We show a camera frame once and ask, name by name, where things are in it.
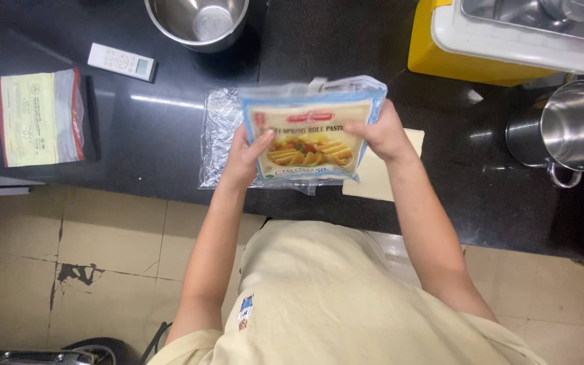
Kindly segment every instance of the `shirt patch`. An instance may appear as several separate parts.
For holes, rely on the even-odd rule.
[[[254,294],[249,295],[245,299],[243,299],[243,304],[240,306],[240,313],[238,314],[238,330],[242,331],[243,329],[247,328],[247,319],[251,314],[252,309],[254,308],[254,304],[252,303],[252,298]]]

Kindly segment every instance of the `person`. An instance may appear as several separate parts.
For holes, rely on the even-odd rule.
[[[221,305],[245,193],[273,132],[240,126],[193,247],[161,364],[545,364],[502,327],[472,283],[457,234],[392,102],[376,124],[347,125],[386,163],[420,286],[388,275],[360,230],[270,220],[243,252],[239,297]]]

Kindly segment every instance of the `black granite counter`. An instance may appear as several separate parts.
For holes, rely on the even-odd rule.
[[[462,243],[584,255],[584,176],[560,190],[506,147],[506,121],[532,94],[406,70],[410,0],[251,0],[236,46],[197,54],[151,23],[142,0],[0,1],[0,75],[77,66],[86,93],[83,162],[0,175],[207,204],[198,190],[204,91],[369,75],[385,82]],[[154,58],[152,84],[87,66],[92,42]],[[321,187],[250,190],[245,211],[399,233],[393,203]]]

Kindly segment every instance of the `clear plastic bag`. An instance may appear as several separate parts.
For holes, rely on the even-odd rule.
[[[249,143],[273,130],[272,147],[256,162],[257,181],[289,184],[296,179],[358,180],[366,140],[347,123],[376,123],[387,87],[368,76],[310,84],[238,90]]]
[[[6,167],[84,160],[84,108],[77,68],[0,77]]]
[[[243,110],[238,99],[237,88],[209,90],[204,103],[204,120],[202,122],[202,165],[200,167],[200,189],[215,189],[226,159],[229,156],[234,132],[243,122]],[[295,180],[287,184],[270,186],[254,181],[250,188],[294,189],[306,195],[315,195],[317,186],[329,182]]]

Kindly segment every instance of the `tiled floor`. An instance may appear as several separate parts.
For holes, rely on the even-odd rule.
[[[142,352],[171,321],[206,207],[59,185],[0,197],[0,347],[61,347],[93,336]],[[244,215],[239,253],[264,221]],[[392,273],[418,285],[401,237],[371,234]],[[550,364],[584,364],[584,268],[468,246],[473,281],[500,322]]]

